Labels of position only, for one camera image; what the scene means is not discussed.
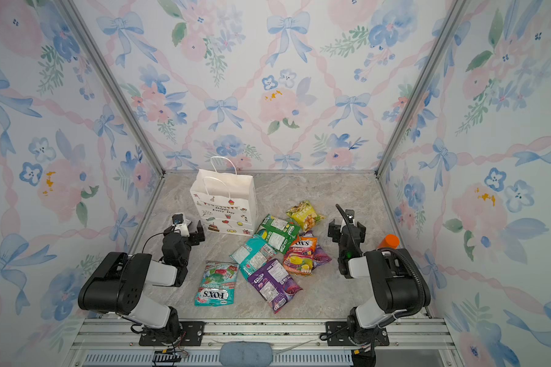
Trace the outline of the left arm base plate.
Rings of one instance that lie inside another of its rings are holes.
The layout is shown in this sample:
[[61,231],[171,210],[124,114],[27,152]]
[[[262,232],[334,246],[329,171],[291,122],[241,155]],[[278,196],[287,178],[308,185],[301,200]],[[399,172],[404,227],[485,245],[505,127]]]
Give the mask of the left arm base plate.
[[161,329],[144,327],[140,333],[141,347],[199,347],[204,336],[205,322],[181,321]]

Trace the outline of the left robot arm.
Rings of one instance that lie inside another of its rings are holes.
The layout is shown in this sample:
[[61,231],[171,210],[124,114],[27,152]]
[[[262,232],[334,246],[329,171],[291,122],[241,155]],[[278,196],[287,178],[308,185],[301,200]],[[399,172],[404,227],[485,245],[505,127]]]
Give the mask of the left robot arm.
[[143,291],[147,285],[181,287],[188,275],[191,250],[205,241],[203,225],[188,223],[182,214],[162,232],[162,258],[145,252],[110,252],[89,277],[78,296],[82,310],[114,313],[139,327],[145,345],[174,346],[187,334],[174,307],[159,304]]

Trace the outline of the orange Fox's candy bag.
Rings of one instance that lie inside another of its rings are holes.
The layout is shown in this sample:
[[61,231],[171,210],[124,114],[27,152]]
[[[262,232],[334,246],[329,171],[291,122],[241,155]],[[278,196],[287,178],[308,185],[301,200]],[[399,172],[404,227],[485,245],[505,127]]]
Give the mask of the orange Fox's candy bag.
[[283,266],[286,271],[294,275],[311,275],[315,267],[317,243],[314,237],[298,237],[284,256]]

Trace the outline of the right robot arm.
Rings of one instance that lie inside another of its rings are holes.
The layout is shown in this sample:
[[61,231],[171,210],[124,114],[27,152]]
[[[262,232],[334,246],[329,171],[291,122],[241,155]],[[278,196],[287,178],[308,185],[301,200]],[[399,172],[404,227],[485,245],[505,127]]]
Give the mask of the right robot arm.
[[342,222],[330,221],[328,237],[338,244],[338,270],[347,279],[367,278],[373,291],[347,316],[347,338],[356,346],[372,346],[390,324],[428,307],[431,291],[406,249],[386,246],[364,252],[366,227],[355,220],[352,209],[335,207]]

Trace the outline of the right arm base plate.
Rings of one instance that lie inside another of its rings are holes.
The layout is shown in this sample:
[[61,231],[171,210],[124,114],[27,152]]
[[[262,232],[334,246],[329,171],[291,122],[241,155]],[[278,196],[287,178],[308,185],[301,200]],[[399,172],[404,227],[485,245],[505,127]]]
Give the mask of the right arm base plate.
[[388,347],[389,337],[385,329],[373,328],[354,329],[347,321],[328,321],[325,323],[325,332],[319,336],[320,341],[326,342],[329,347],[363,348],[370,344],[374,347]]

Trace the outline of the purple candy bag front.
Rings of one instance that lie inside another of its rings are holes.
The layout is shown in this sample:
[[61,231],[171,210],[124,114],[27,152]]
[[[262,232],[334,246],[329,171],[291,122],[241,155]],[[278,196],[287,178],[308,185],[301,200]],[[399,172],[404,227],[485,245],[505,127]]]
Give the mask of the purple candy bag front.
[[252,273],[247,281],[270,305],[273,313],[280,312],[298,292],[303,290],[276,258],[269,260]]

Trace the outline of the purple candy bag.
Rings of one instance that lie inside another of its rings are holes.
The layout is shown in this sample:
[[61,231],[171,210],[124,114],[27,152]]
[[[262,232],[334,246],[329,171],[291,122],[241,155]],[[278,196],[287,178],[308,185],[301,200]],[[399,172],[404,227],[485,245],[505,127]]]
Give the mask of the purple candy bag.
[[319,245],[318,238],[313,235],[312,231],[308,231],[300,235],[302,240],[307,240],[308,238],[314,238],[312,242],[315,244],[315,249],[313,251],[305,250],[306,255],[312,255],[313,269],[316,269],[319,266],[328,264],[332,258],[324,251],[324,249]]
[[273,313],[280,312],[298,292],[303,290],[276,258],[269,260],[252,273],[247,281],[270,305]]

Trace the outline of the white paper gift bag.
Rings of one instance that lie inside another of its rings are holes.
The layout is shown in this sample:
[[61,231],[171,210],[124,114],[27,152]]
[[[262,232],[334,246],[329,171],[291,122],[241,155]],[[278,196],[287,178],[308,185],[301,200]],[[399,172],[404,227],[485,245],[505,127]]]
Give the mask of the white paper gift bag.
[[252,236],[259,225],[254,178],[199,169],[190,193],[203,227],[211,232]]

